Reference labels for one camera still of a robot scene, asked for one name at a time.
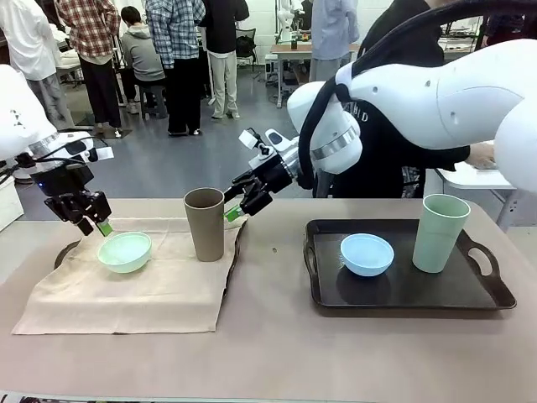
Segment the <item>collaborator bare hand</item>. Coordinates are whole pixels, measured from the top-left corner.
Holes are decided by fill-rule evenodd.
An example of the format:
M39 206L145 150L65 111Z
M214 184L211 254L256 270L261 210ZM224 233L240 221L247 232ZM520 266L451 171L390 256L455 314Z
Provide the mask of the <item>collaborator bare hand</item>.
M494 144L472 144L470 146L470 153L465 162L478 170L495 169Z

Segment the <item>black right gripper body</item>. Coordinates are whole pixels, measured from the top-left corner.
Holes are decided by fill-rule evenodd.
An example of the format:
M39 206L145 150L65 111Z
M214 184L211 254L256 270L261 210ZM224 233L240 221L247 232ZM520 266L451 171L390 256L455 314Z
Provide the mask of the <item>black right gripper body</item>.
M279 193L295 178L276 151L268 155L258 153L249 161L249 166L254 177L252 191L256 193Z

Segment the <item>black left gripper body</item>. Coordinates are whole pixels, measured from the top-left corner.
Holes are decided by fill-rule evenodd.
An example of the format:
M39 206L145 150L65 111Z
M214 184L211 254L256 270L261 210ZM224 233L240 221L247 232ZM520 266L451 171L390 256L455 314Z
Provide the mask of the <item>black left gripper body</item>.
M48 199L91 194L86 184L93 179L88 165L70 164L32 174L32 180Z

